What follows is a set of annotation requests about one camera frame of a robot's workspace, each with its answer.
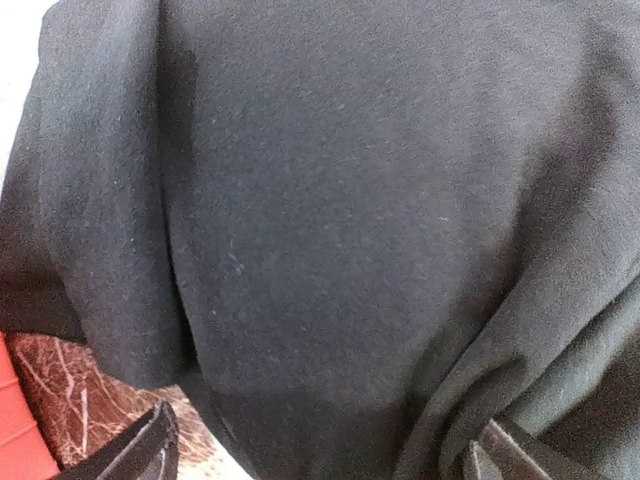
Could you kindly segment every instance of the brown marble surface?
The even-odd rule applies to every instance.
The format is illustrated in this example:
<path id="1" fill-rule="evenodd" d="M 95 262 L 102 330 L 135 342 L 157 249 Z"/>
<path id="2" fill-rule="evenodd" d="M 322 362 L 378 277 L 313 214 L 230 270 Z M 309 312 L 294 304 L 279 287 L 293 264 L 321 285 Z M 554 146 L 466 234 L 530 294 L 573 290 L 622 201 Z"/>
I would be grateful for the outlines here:
<path id="1" fill-rule="evenodd" d="M 91 455 L 162 398 L 180 425 L 178 478 L 248 479 L 178 387 L 134 390 L 101 374 L 88 349 L 56 338 L 13 334 L 6 343 L 43 437 L 62 467 Z"/>

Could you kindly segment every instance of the red plastic object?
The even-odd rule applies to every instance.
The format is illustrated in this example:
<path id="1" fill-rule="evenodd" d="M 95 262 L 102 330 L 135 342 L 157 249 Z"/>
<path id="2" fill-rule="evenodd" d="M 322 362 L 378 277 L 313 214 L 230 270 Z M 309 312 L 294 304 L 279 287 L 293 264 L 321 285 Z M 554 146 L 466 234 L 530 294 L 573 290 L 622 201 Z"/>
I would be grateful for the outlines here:
<path id="1" fill-rule="evenodd" d="M 46 480 L 58 473 L 0 332 L 0 480 Z"/>

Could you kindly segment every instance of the wrinkled fabric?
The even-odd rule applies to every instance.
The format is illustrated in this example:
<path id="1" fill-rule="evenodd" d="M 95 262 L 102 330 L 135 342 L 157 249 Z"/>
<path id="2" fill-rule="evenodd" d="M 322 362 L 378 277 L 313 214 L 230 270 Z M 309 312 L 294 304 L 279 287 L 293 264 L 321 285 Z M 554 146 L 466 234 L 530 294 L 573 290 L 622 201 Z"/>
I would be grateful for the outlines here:
<path id="1" fill-rule="evenodd" d="M 262 480 L 459 478 L 503 411 L 637 478 L 640 392 L 611 429 L 597 394 L 637 351 L 640 9 L 485 3 L 62 0 L 0 329 L 180 383 Z"/>

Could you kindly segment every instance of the white surface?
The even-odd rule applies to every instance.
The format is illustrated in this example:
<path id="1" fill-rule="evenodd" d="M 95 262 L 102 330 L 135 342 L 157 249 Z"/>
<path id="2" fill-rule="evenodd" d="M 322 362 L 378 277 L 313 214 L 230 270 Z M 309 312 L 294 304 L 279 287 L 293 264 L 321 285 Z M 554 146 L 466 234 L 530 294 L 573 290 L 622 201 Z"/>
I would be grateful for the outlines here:
<path id="1" fill-rule="evenodd" d="M 38 65 L 42 16 L 56 0 L 0 0 L 0 186 Z"/>

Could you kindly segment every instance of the dark gray garment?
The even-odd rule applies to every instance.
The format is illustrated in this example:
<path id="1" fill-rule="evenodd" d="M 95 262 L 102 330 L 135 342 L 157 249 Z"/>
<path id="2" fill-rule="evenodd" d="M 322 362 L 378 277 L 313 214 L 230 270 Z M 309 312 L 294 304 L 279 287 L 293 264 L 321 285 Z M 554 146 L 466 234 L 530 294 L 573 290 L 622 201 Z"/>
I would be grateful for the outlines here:
<path id="1" fill-rule="evenodd" d="M 456 478 L 509 405 L 640 477 L 640 7 L 62 0 L 40 59 L 0 329 L 181 383 L 262 480 Z"/>

